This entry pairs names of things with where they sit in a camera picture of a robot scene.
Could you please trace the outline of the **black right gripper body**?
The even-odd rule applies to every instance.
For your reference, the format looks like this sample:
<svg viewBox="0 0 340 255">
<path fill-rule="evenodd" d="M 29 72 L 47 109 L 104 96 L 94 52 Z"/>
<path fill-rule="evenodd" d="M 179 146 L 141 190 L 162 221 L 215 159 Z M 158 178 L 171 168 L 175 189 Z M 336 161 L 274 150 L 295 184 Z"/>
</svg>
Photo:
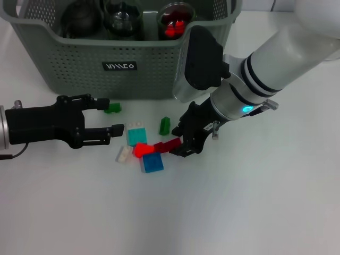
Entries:
<svg viewBox="0 0 340 255">
<path fill-rule="evenodd" d="M 197 105 L 194 101 L 189 105 L 186 113 L 180 118 L 180 127 L 183 128 L 183 143 L 187 143 L 199 150 L 200 154 L 206 139 L 212 134 L 213 129 L 209 131 L 205 129 L 210 123 L 219 122 L 221 127 L 227 122 L 214 109 L 211 99 L 206 99 L 201 105 Z"/>
</svg>

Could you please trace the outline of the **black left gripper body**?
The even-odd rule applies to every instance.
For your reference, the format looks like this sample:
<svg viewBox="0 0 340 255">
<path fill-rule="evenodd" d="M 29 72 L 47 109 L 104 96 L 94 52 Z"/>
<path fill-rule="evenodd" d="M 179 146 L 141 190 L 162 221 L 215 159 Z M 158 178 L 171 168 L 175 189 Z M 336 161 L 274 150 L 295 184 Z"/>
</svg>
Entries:
<svg viewBox="0 0 340 255">
<path fill-rule="evenodd" d="M 83 111 L 93 109 L 90 94 L 58 96 L 56 103 L 44 107 L 8 109 L 5 116 L 11 145 L 61 140 L 71 148 L 84 146 Z"/>
</svg>

